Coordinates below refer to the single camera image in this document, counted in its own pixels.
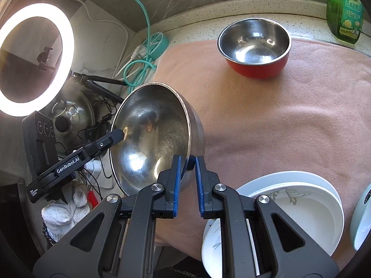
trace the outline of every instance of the knob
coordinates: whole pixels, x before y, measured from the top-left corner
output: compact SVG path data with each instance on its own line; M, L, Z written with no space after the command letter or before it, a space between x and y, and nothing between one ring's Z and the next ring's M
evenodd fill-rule
M61 133L67 132L70 126L71 122L64 116L58 116L55 119L55 128Z

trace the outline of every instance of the teal cable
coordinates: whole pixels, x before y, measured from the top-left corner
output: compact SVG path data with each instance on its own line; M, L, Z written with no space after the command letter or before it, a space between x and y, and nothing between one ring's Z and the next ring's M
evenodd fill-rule
M147 22L147 38L148 38L148 40L147 40L147 55L145 56L145 60L133 61L124 70L124 73L123 73L124 81L130 87L137 87L137 86L141 85L141 83L139 83L139 82L135 83L135 80L134 80L134 84L131 84L130 82L128 82L128 80L126 78L128 68L130 68L133 64L136 64L136 63L144 63L145 64L144 69L142 71L142 72L144 72L144 77L145 77L145 73L147 72L148 67L150 67L152 70L156 70L155 66L153 66L153 64L150 63L150 45L151 45L151 29L150 29L151 28L151 24L150 24L150 18L148 17L147 10L145 9L145 7L142 4L142 2L139 1L139 0L134 0L134 1L139 4L139 6L142 8L142 10L144 12L145 20Z
M144 82L144 80L145 80L145 76L146 76L146 74L147 74L147 70L144 70L144 68L141 68L140 70L139 70L139 72L135 75L135 77L134 77L134 84L142 84L143 82ZM135 87L129 87L128 88L128 94L130 94L132 91L134 91L134 89L135 89Z
M149 61L145 61L145 60L137 60L137 61L132 61L130 64L128 64L124 70L124 73L123 73L123 80L127 83L128 86L130 87L138 87L139 85L141 85L141 83L139 82L135 82L135 79L134 79L134 83L131 83L127 80L126 76L127 76L127 72L129 71L129 69L131 68L131 66L135 65L135 64L138 64L138 63L144 63L145 66L143 69L140 70L140 72L138 72L137 76L139 74L141 74L142 72L146 73L147 72L147 69L148 67L150 67L152 70L156 70L156 66L151 64L150 61L152 60L151 58L148 59Z

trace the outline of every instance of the ring light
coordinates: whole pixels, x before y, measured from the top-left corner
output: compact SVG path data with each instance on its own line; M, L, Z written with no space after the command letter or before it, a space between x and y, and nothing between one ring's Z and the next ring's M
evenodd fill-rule
M13 14L0 29L0 48L15 26L26 19L36 16L49 19L58 28L62 38L61 63L57 69L58 71L55 74L54 80L46 91L32 101L16 103L6 98L0 89L0 110L15 117L28 116L34 111L41 110L50 103L63 87L74 58L74 33L70 21L58 7L45 3L26 6Z

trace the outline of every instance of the metal screw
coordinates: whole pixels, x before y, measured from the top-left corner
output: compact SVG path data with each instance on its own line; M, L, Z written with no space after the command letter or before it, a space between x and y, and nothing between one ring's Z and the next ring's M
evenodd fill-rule
M224 185L224 184L219 183L219 184L215 185L215 189L218 190L218 191L224 191L224 190L227 189L227 186Z
M267 204L270 201L269 197L267 197L266 195L261 195L260 197L258 197L258 200L262 204Z
M159 183L155 183L155 184L153 184L153 185L151 186L151 189L152 189L153 191L160 191L160 190L162 190L162 188L163 188L163 186L162 186L161 184L159 184Z
M118 195L117 194L110 194L107 196L107 202L109 203L116 203L118 201Z

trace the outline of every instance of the white cotton glove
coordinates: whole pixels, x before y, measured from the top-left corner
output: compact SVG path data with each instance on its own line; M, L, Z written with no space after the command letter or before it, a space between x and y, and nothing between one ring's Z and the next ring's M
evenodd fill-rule
M72 200L68 204L61 200L51 202L41 210L41 216L48 234L57 242L89 212L90 207L85 192L81 187L76 187Z

